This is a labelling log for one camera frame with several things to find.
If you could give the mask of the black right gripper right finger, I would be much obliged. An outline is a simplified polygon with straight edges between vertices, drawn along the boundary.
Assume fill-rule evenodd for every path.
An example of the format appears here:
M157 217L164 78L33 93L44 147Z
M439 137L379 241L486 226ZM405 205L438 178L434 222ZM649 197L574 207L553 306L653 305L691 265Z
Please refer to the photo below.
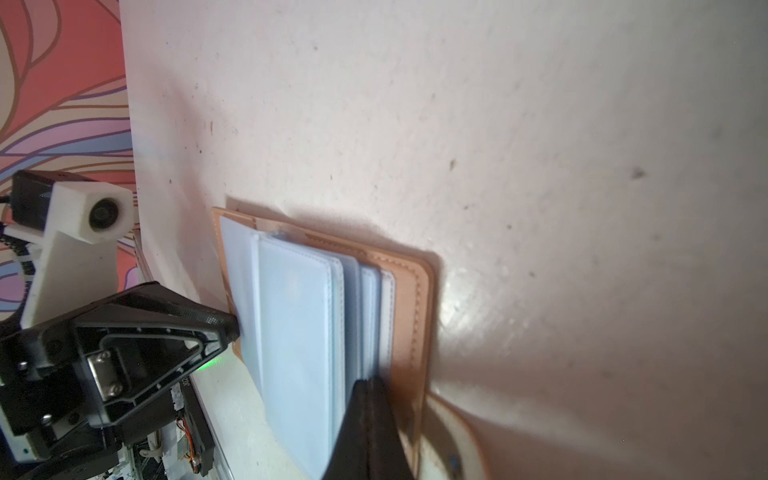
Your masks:
M384 382L370 380L370 478L413 479Z

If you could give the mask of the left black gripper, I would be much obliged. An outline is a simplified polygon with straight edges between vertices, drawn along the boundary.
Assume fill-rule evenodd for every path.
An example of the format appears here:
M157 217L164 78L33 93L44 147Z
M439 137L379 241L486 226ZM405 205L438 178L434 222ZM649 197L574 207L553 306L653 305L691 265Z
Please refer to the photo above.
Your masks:
M115 335L148 328L215 335ZM237 318L158 282L23 330L1 325L1 460L117 462L114 427L223 353Z

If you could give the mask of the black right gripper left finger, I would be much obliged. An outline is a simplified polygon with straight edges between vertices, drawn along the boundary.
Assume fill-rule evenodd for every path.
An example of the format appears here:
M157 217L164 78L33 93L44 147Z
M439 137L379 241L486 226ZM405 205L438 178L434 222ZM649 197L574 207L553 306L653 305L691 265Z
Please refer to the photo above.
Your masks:
M370 380L355 382L324 480L365 480L369 471Z

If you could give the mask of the tan leather card holder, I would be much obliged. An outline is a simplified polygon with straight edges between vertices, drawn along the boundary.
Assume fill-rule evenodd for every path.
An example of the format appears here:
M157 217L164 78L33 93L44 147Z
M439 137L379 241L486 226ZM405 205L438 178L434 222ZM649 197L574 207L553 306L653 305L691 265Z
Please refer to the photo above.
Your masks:
M386 387L413 479L486 479L469 425L428 390L436 282L423 259L216 208L238 355L276 441L323 479L358 380Z

